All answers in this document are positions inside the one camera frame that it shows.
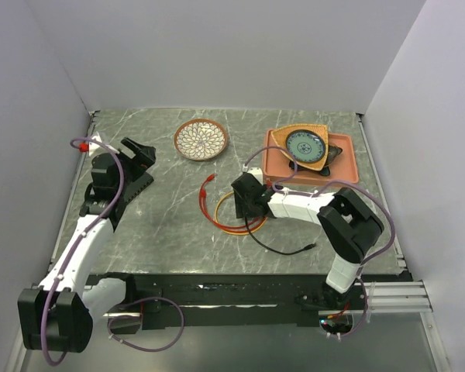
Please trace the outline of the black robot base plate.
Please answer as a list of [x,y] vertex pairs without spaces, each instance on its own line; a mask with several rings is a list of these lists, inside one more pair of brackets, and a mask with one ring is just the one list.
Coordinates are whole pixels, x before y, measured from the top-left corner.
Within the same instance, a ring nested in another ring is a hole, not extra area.
[[134,274],[136,298],[129,313],[145,330],[192,326],[295,324],[316,327],[323,312],[361,310],[363,290],[331,292],[321,274]]

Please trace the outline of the black network switch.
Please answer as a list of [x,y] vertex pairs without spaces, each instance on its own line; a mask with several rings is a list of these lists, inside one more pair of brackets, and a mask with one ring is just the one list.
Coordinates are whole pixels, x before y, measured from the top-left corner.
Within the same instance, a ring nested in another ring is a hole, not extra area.
[[122,214],[126,210],[127,205],[140,195],[147,187],[149,187],[154,181],[152,175],[145,172],[135,181],[130,182],[124,189],[122,196],[119,198],[114,211],[114,216],[117,219],[122,217]]

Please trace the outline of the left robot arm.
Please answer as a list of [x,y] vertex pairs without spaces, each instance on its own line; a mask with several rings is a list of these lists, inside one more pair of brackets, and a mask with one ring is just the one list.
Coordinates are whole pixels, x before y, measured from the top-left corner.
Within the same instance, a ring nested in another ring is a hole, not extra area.
[[80,353],[109,309],[127,312],[138,302],[129,274],[106,274],[92,289],[84,288],[126,206],[153,182],[148,169],[156,161],[155,148],[128,137],[121,143],[133,154],[106,145],[92,159],[91,183],[73,236],[48,275],[19,296],[22,341],[28,350]]

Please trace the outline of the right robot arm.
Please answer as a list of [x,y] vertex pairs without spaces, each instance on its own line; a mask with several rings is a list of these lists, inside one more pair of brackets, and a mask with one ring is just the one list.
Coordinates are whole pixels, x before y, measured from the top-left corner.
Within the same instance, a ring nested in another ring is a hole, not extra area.
[[383,222],[355,190],[345,182],[337,192],[275,191],[251,173],[235,179],[232,189],[239,217],[296,219],[322,227],[335,251],[323,299],[330,308],[342,308],[367,252],[384,231]]

